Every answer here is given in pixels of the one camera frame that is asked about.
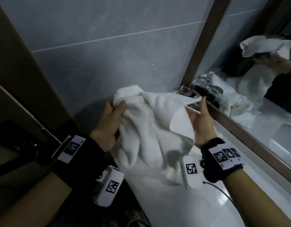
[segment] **wire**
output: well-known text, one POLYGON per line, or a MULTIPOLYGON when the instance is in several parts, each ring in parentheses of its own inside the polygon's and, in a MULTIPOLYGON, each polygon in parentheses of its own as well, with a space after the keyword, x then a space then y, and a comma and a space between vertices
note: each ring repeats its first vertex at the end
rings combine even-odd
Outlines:
POLYGON ((214 184, 212 184, 212 183, 208 183, 208 182, 203 182, 203 184, 209 184, 209 185, 211 185, 211 186, 213 186, 213 187, 215 187, 216 189, 218 189, 218 190, 220 190, 231 202, 232 202, 232 204, 234 205, 234 207, 236 208, 236 210, 238 211, 238 209, 237 209, 237 207, 236 207, 236 205, 234 204, 234 201, 223 191, 223 190, 221 190, 219 187, 217 187, 216 185, 214 185, 214 184))

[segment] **hand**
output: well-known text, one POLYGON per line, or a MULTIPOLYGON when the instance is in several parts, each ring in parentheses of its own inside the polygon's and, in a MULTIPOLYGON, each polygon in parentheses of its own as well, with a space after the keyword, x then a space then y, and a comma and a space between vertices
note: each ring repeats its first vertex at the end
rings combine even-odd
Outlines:
POLYGON ((90 137, 98 143, 100 148, 107 152, 116 143, 121 115, 126 110, 126 102, 121 101, 118 106, 113 110, 111 104, 107 101, 103 108, 97 127, 90 133, 90 137))
POLYGON ((200 112, 196 113, 189 107, 186 108, 190 121, 195 132, 195 145, 201 148, 206 142, 213 138, 217 138, 214 129, 214 121, 208 113, 206 106, 206 97, 204 96, 200 102, 200 112))
POLYGON ((258 64, 265 64, 278 74, 291 72, 291 61, 279 56, 277 53, 272 54, 270 57, 263 56, 260 59, 254 59, 254 61, 258 64))

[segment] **white sink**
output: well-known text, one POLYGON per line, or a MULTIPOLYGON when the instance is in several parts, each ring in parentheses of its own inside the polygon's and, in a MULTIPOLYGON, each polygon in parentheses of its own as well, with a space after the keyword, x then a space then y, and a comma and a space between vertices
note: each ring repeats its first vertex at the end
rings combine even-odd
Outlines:
POLYGON ((291 125, 280 126, 270 140, 269 148, 291 166, 291 125))

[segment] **white towel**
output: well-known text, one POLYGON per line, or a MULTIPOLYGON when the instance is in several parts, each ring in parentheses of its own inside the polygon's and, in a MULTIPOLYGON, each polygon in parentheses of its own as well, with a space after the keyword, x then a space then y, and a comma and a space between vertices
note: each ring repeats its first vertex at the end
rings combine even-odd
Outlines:
MULTIPOLYGON (((289 59, 291 40, 267 39, 265 36, 254 36, 242 41, 240 47, 243 57, 250 57, 255 53, 277 52, 281 57, 289 59)), ((256 64, 244 76, 233 78, 238 79, 237 93, 246 96, 256 109, 259 109, 263 105, 263 97, 276 76, 277 73, 266 65, 256 64)))
POLYGON ((234 87, 235 83, 227 83, 220 79, 219 76, 213 72, 202 75, 209 80, 209 85, 216 85, 222 88, 223 94, 216 97, 220 110, 231 118, 234 122, 240 124, 245 128, 250 128, 253 125, 255 116, 259 113, 253 103, 247 97, 239 95, 234 87))
POLYGON ((144 92, 133 85, 119 89, 113 105, 127 103, 120 125, 118 162, 131 168, 140 156, 171 181, 182 181, 179 158, 191 150, 195 136, 185 106, 201 99, 176 93, 144 92))

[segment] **gray wall tile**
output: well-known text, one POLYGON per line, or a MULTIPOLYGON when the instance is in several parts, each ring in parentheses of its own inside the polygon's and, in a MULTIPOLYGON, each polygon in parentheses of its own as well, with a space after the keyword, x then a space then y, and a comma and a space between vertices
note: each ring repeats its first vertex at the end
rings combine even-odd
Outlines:
POLYGON ((225 17, 203 58, 196 76, 221 66, 227 59, 230 50, 239 46, 259 13, 260 10, 257 10, 225 17))
POLYGON ((214 0, 0 0, 30 50, 205 20, 214 0))
POLYGON ((238 14, 250 10, 260 9, 268 0, 232 0, 226 15, 238 14))
POLYGON ((204 23, 156 30, 34 53, 69 113, 86 133, 118 88, 178 87, 204 23))

